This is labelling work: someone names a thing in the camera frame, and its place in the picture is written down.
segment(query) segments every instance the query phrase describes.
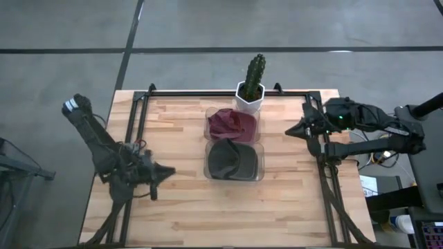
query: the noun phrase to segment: black baseball cap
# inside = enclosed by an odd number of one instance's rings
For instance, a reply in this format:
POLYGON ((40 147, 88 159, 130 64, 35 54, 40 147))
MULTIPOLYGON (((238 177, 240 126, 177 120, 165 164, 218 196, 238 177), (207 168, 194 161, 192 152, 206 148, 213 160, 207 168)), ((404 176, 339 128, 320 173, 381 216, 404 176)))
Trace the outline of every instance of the black baseball cap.
POLYGON ((256 181, 258 156, 249 145, 229 138, 218 140, 207 157, 208 171, 219 180, 256 181))

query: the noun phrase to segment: white pot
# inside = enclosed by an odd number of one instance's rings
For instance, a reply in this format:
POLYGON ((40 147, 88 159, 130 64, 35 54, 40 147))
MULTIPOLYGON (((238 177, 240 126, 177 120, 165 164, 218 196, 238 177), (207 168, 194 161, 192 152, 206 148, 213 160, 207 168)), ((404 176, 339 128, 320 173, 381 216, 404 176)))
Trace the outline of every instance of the white pot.
POLYGON ((239 82, 237 85, 237 90, 235 92, 235 101, 237 103, 237 109, 239 111, 242 111, 244 113, 254 114, 258 110, 260 110, 260 107, 262 106, 262 102, 264 99, 264 86, 262 84, 259 84, 260 88, 262 89, 262 97, 259 100, 256 100, 254 102, 247 102, 246 100, 243 100, 239 96, 239 89, 241 86, 243 86, 244 82, 239 82))

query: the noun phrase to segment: red cloth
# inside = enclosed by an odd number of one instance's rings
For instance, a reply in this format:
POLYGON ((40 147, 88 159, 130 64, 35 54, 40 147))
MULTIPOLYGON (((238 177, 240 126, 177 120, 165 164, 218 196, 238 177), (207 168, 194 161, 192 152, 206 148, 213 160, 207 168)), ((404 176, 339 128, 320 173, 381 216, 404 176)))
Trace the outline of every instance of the red cloth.
POLYGON ((208 118, 209 134, 212 139, 230 138, 236 142, 252 142, 257 129, 257 120, 232 109, 220 109, 208 118))

